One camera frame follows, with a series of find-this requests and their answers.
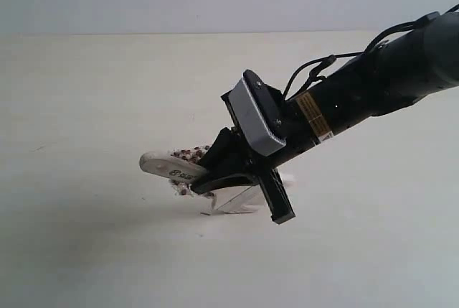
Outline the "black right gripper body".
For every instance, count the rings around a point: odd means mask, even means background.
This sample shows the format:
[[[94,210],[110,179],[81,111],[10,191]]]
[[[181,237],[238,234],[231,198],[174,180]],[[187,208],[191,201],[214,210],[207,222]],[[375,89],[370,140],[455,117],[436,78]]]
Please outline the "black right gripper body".
[[[286,135],[286,145],[270,155],[272,162],[279,167],[331,137],[333,132],[324,120],[323,113],[311,93],[303,91],[296,97],[285,100],[279,90],[272,87],[269,89],[280,107],[283,130]],[[232,115],[228,102],[229,92],[222,96],[222,100],[234,123],[233,129],[238,128],[243,135]]]

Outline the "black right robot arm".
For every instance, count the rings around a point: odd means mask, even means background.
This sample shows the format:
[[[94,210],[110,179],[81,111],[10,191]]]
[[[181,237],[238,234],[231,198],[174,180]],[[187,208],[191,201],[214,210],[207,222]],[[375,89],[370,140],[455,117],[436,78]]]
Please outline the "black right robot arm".
[[[295,215],[278,167],[370,117],[410,107],[458,86],[458,13],[433,12],[377,35],[346,55],[336,72],[323,71],[335,55],[304,65],[307,80],[293,95],[246,70],[222,96],[233,127],[222,129],[191,184],[199,195],[226,187],[257,186],[277,224]]]

